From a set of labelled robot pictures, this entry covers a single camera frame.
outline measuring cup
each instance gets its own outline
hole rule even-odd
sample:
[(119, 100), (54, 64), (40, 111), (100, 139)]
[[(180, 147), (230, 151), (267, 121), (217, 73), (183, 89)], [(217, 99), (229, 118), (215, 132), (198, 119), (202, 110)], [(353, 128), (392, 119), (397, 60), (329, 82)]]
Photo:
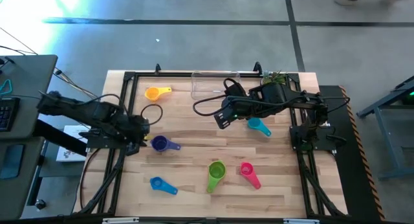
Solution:
[(177, 195), (179, 192), (178, 189), (176, 189), (174, 186), (171, 186), (160, 177), (151, 178), (149, 180), (149, 183), (151, 183), (151, 188), (153, 188), (153, 190), (161, 190), (173, 195)]
[(171, 92), (170, 87), (150, 87), (145, 91), (145, 97), (150, 101), (156, 101), (161, 94)]
[(165, 136), (159, 135), (151, 140), (151, 145), (154, 150), (163, 152), (166, 150), (180, 150), (181, 145), (168, 140)]
[(265, 124), (259, 118), (251, 118), (248, 120), (247, 125), (251, 129), (259, 130), (264, 133), (267, 137), (270, 137), (272, 132), (265, 126)]
[(242, 162), (240, 166), (240, 174), (244, 176), (256, 189), (261, 187), (260, 181), (254, 172), (253, 165), (249, 162)]
[(226, 175), (226, 165), (222, 160), (214, 161), (208, 166), (207, 192), (212, 193), (222, 178)]

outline keyboard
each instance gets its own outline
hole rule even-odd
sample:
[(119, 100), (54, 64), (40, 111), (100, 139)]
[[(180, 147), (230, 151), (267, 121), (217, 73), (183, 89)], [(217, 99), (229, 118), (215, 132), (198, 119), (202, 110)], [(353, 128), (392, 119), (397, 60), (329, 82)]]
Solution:
[(19, 103), (20, 98), (0, 98), (0, 132), (12, 129)]

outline teal measuring cup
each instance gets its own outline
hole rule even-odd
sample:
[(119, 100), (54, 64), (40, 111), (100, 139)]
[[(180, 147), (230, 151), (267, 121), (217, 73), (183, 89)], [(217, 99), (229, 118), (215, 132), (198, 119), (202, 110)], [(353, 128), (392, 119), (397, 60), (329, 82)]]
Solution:
[(259, 130), (264, 133), (267, 137), (270, 137), (272, 132), (265, 126), (263, 121), (259, 118), (251, 118), (248, 120), (247, 125), (251, 129)]

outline dark blue measuring cup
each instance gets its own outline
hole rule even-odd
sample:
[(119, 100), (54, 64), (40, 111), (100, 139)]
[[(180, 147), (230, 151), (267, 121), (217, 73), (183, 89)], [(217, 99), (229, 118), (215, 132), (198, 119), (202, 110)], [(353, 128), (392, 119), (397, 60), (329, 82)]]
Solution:
[(158, 152), (162, 152), (166, 150), (180, 150), (181, 149), (180, 144), (172, 142), (162, 135), (154, 137), (154, 139), (151, 140), (151, 145), (154, 148), (154, 150)]

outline pink measuring cup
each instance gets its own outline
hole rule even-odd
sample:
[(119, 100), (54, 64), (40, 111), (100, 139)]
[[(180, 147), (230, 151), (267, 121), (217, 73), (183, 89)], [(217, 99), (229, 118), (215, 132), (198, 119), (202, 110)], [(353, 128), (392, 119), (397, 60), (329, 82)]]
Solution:
[(242, 162), (240, 166), (240, 174), (244, 176), (256, 189), (261, 187), (260, 181), (254, 172), (253, 165), (249, 162)]

